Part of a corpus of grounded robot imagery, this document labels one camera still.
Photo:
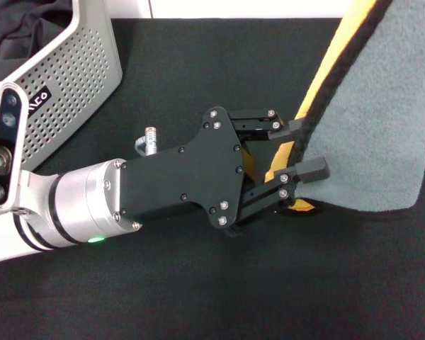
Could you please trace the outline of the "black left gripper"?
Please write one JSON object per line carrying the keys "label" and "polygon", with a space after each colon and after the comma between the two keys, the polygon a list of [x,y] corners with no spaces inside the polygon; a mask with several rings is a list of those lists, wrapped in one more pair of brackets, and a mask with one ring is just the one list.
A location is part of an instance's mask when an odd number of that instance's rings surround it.
{"label": "black left gripper", "polygon": [[189,206],[211,225],[231,227],[239,214],[244,179],[240,140],[294,140],[303,118],[284,123],[275,109],[207,111],[198,134],[181,147],[125,162],[120,207],[140,223]]}

